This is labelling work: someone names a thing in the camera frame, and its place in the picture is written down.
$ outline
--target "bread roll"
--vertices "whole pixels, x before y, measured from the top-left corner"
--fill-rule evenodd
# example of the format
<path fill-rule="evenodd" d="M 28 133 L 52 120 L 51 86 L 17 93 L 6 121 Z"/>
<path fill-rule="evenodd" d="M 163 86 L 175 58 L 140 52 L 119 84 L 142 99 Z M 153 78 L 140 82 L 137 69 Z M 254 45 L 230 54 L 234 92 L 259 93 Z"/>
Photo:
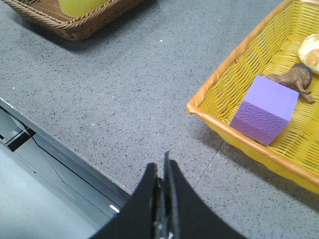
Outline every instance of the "bread roll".
<path fill-rule="evenodd" d="M 319 34 L 307 36 L 298 51 L 299 59 L 319 75 Z"/>

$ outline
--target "brown toy animal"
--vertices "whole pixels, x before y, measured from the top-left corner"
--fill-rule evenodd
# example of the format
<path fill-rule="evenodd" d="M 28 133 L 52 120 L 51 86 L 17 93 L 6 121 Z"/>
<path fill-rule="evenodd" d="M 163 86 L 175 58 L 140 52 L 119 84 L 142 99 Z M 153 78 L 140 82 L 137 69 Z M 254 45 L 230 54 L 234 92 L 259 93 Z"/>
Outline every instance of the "brown toy animal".
<path fill-rule="evenodd" d="M 309 104 L 313 104 L 315 102 L 315 100 L 310 96 L 311 90 L 307 90 L 313 79 L 313 73 L 305 64 L 297 63 L 289 72 L 282 75 L 270 74 L 266 77 L 283 86 L 287 86 L 290 89 L 298 91 Z"/>

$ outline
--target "speckled countertop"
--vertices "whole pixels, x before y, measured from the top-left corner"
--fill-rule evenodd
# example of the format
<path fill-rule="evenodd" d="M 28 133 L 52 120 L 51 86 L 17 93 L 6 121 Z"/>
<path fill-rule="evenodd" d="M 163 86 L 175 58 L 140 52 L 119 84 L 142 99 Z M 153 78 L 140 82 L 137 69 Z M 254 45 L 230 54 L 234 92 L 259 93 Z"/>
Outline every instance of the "speckled countertop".
<path fill-rule="evenodd" d="M 0 97 L 130 191 L 170 150 L 200 197 L 249 238 L 319 238 L 319 195 L 248 158 L 185 108 L 279 3 L 146 0 L 70 43 L 0 2 Z"/>

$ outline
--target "purple foam block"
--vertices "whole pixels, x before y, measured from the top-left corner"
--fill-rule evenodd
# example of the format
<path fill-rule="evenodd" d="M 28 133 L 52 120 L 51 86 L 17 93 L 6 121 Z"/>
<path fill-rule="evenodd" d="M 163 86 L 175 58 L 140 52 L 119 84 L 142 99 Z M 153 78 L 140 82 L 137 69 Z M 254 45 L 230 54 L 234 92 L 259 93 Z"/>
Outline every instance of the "purple foam block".
<path fill-rule="evenodd" d="M 290 122 L 299 93 L 258 75 L 230 126 L 269 145 Z"/>

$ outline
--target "wicker basket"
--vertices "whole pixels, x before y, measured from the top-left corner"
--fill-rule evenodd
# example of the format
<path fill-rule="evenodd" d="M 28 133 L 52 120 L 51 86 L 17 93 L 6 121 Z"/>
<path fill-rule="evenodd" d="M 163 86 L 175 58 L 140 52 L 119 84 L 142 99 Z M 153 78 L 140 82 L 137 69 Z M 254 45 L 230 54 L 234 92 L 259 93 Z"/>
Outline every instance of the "wicker basket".
<path fill-rule="evenodd" d="M 275 173 L 319 193 L 319 76 L 312 105 L 299 99 L 292 121 L 265 146 L 230 127 L 256 75 L 282 74 L 297 63 L 303 39 L 319 33 L 319 0 L 285 0 L 235 48 L 187 104 L 228 143 Z"/>
<path fill-rule="evenodd" d="M 58 0 L 2 0 L 25 20 L 70 41 L 82 41 L 143 0 L 109 0 L 88 14 L 74 18 L 64 14 Z"/>

